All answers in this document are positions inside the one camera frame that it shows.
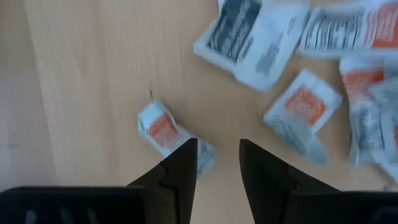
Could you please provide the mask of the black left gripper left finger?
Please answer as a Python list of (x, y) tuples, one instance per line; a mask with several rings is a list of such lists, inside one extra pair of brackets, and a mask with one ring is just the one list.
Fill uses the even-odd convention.
[(190, 138), (128, 187), (142, 192), (145, 224), (190, 224), (198, 139)]

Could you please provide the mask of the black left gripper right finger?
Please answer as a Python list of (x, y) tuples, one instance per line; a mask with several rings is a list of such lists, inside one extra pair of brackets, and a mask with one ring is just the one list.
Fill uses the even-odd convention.
[(239, 142), (239, 163), (255, 224), (283, 224), (292, 192), (337, 191), (248, 139)]

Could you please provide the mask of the red-printed white packet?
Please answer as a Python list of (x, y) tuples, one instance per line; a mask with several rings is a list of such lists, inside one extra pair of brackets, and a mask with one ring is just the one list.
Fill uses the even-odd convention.
[(371, 101), (369, 85), (382, 82), (386, 76), (383, 59), (356, 57), (340, 59), (340, 74), (351, 106)]
[(168, 108), (160, 100), (146, 105), (137, 117), (139, 133), (163, 157), (168, 157), (191, 138), (198, 139), (197, 177), (201, 178), (216, 164), (216, 149), (207, 140), (176, 123)]
[(316, 73), (303, 69), (263, 116), (263, 122), (309, 162), (326, 164), (317, 132), (341, 106), (343, 97)]
[(297, 52), (313, 58), (398, 58), (398, 0), (314, 7)]

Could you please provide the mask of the white first aid packet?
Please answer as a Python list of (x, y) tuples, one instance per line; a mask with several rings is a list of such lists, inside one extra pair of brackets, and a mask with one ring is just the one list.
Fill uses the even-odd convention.
[(351, 149), (354, 166), (362, 163), (397, 164), (392, 114), (381, 108), (363, 84), (346, 87), (349, 99)]

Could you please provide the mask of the large white packet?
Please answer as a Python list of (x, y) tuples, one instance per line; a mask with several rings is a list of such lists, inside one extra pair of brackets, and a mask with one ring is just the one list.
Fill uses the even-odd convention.
[(310, 14), (308, 1), (218, 0), (219, 18), (193, 51), (257, 91), (282, 75)]

